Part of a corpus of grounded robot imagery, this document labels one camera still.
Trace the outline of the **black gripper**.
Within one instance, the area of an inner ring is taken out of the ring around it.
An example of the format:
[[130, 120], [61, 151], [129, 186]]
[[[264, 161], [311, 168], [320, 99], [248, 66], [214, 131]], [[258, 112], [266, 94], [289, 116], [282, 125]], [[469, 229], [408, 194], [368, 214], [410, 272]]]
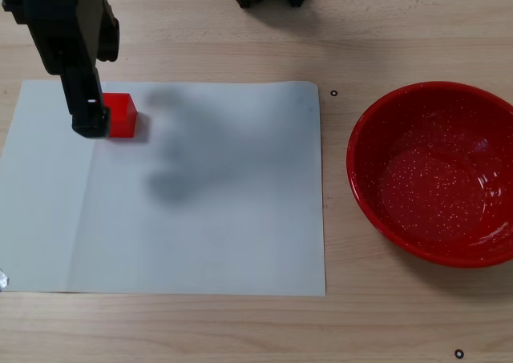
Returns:
[[108, 0], [2, 0], [2, 7], [28, 27], [46, 71], [61, 75], [73, 131], [107, 138], [111, 114], [95, 64], [119, 55], [119, 21]]

